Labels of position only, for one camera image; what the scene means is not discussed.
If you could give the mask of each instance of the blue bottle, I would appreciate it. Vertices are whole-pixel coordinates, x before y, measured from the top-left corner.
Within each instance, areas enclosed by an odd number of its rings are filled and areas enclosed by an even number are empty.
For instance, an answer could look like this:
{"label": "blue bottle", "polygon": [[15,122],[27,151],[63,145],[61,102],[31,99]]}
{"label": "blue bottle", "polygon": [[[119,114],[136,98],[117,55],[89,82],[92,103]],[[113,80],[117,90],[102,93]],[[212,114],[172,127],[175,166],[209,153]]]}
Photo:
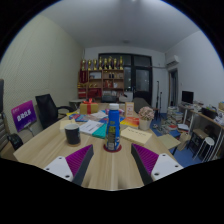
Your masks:
{"label": "blue bottle", "polygon": [[109,105],[108,124],[105,138],[105,149],[110,152],[121,150],[120,145],[120,122],[119,105],[111,103]]}

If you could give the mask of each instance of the box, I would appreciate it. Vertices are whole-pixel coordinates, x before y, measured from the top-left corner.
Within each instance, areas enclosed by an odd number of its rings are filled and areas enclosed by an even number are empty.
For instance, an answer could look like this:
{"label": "box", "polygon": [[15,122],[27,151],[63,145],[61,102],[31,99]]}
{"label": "box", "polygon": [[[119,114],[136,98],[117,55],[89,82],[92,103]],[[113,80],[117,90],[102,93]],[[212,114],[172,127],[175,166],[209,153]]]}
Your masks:
{"label": "box", "polygon": [[134,103],[125,102],[125,117],[134,117]]}
{"label": "box", "polygon": [[99,110],[99,105],[97,103],[81,103],[80,104],[80,114],[93,114],[97,113]]}
{"label": "box", "polygon": [[219,109],[224,110],[224,103],[221,103],[221,102],[219,103]]}

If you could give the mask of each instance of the black cup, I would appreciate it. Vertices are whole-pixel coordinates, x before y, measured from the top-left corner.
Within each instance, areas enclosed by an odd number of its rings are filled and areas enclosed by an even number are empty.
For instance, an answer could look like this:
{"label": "black cup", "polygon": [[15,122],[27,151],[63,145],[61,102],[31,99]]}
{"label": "black cup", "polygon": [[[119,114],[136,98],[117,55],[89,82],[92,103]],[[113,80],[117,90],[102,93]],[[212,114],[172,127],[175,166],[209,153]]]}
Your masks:
{"label": "black cup", "polygon": [[80,144],[80,132],[78,124],[67,124],[65,134],[69,145],[76,146]]}

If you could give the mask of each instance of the ceiling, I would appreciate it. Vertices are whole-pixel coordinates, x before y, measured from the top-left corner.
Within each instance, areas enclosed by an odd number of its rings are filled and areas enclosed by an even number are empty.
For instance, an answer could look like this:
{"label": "ceiling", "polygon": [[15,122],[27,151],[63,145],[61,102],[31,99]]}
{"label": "ceiling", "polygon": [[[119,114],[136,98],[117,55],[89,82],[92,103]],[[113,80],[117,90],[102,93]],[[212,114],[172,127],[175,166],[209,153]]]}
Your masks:
{"label": "ceiling", "polygon": [[63,0],[40,14],[84,48],[133,46],[165,53],[200,30],[180,11],[159,0]]}

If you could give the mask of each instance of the paper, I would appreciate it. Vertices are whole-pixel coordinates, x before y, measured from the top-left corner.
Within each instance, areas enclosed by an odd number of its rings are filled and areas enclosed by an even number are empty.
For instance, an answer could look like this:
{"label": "paper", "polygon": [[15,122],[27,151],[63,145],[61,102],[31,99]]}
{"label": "paper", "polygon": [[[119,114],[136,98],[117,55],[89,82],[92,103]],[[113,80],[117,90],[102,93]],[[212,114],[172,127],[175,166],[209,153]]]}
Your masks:
{"label": "paper", "polygon": [[139,145],[145,145],[145,143],[149,140],[151,136],[151,133],[139,131],[130,127],[121,131],[121,137],[126,138],[131,142],[135,142]]}
{"label": "paper", "polygon": [[99,127],[101,127],[103,123],[97,121],[87,121],[85,124],[79,127],[80,132],[92,135]]}

